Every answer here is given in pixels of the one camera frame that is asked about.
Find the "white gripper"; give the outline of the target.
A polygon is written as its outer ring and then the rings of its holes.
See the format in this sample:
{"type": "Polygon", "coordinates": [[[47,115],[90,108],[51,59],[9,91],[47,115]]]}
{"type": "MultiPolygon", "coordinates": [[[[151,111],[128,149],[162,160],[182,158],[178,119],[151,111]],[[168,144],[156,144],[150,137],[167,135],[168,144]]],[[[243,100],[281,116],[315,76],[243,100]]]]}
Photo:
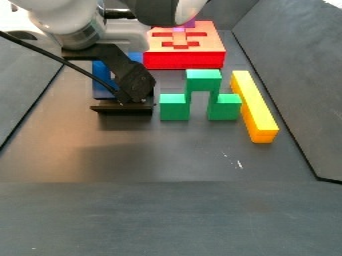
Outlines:
{"type": "Polygon", "coordinates": [[[150,49],[147,32],[150,27],[136,19],[98,20],[99,40],[96,45],[108,48],[116,46],[124,53],[144,52],[150,49]]]}

